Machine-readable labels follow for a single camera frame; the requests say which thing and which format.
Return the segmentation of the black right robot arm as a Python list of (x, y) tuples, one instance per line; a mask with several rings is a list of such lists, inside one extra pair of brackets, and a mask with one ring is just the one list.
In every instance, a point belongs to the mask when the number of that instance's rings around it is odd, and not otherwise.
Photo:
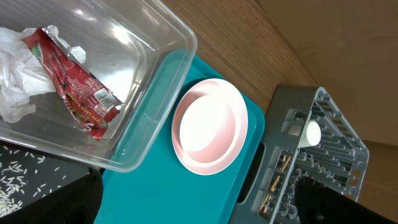
[(297, 181), (294, 204), (301, 224), (396, 224), (309, 177)]

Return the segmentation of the small pink plate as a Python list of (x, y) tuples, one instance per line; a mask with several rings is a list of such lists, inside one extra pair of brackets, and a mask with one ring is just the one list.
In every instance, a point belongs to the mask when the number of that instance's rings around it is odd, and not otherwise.
[(181, 147), (196, 162), (208, 164), (229, 154), (234, 143), (234, 111), (218, 95), (201, 96), (184, 112), (180, 123)]

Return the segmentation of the white tissue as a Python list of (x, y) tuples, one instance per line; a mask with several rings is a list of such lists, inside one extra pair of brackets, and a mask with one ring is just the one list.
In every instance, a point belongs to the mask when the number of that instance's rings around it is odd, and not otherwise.
[(1, 118), (8, 123), (36, 111), (29, 103), (31, 96), (55, 91), (52, 79), (22, 41), (34, 32), (1, 28)]

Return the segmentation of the cream cup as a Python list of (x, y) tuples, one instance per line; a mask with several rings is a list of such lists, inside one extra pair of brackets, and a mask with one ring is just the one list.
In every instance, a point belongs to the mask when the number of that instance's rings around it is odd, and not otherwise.
[(322, 136), (320, 126), (314, 120), (310, 120), (306, 125), (291, 125), (288, 134), (300, 138), (298, 148), (316, 146)]

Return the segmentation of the red snack wrapper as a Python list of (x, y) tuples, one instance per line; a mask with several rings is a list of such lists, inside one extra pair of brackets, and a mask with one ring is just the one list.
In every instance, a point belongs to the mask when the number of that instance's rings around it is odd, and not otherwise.
[(48, 29), (39, 27), (22, 41), (51, 77), (73, 118), (91, 137), (101, 140), (123, 103), (85, 70)]

